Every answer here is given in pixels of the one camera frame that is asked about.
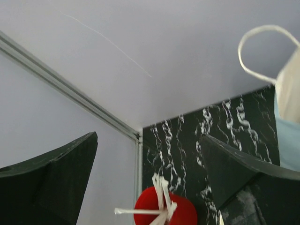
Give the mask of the light blue paper bag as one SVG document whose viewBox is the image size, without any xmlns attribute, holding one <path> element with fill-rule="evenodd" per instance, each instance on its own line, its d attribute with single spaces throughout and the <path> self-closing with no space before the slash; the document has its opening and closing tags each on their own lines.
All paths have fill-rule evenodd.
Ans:
<svg viewBox="0 0 300 225">
<path fill-rule="evenodd" d="M 287 36 L 296 50 L 273 79 L 254 72 L 242 61 L 241 51 L 251 36 L 263 31 L 276 31 Z M 280 166 L 292 171 L 300 170 L 300 42 L 286 29 L 277 25 L 263 25 L 251 29 L 241 38 L 238 58 L 244 71 L 275 86 L 274 115 L 277 127 Z"/>
</svg>

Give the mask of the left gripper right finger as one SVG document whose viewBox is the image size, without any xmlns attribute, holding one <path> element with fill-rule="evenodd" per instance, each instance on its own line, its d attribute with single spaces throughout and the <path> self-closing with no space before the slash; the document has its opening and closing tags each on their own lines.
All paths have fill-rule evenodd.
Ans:
<svg viewBox="0 0 300 225">
<path fill-rule="evenodd" d="M 214 204 L 226 225 L 298 225 L 300 173 L 210 136 L 200 138 Z"/>
</svg>

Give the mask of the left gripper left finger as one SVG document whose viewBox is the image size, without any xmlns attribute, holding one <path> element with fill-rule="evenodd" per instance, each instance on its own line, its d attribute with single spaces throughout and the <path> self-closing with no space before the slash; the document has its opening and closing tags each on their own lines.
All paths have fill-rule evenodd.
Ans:
<svg viewBox="0 0 300 225">
<path fill-rule="evenodd" d="M 2 225 L 75 225 L 98 148 L 96 132 L 0 170 Z"/>
</svg>

